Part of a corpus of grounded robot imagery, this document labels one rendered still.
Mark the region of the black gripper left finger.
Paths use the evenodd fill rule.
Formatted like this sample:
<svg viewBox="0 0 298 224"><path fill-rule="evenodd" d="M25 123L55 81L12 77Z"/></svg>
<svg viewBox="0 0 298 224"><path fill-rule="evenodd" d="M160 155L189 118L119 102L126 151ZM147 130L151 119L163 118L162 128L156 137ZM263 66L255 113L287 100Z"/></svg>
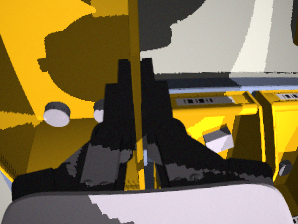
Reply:
<svg viewBox="0 0 298 224"><path fill-rule="evenodd" d="M37 192L122 191L135 150L130 61L118 59L117 83L105 85L103 121L93 128L90 140L58 168L17 176L11 186L12 202Z"/></svg>

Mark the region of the dark grey metal shelf rack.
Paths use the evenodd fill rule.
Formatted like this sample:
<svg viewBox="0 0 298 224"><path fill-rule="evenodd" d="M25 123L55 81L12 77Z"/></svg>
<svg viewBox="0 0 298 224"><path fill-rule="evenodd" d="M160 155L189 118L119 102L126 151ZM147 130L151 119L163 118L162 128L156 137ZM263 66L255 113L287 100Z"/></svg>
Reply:
<svg viewBox="0 0 298 224"><path fill-rule="evenodd" d="M167 81L170 94L249 91L255 98L256 91L298 90L298 77L228 77L159 79ZM144 152L145 189L154 189L154 161Z"/></svg>

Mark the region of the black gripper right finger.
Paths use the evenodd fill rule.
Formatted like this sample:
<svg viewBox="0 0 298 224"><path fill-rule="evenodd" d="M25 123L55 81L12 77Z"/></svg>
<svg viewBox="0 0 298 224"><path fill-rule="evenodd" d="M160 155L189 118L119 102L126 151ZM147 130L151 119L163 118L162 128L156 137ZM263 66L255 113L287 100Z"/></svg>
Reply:
<svg viewBox="0 0 298 224"><path fill-rule="evenodd" d="M183 122L173 117L167 81L155 81L152 58L142 58L140 66L142 146L154 161L160 188L241 180L274 186L266 162L224 159L188 135Z"/></svg>

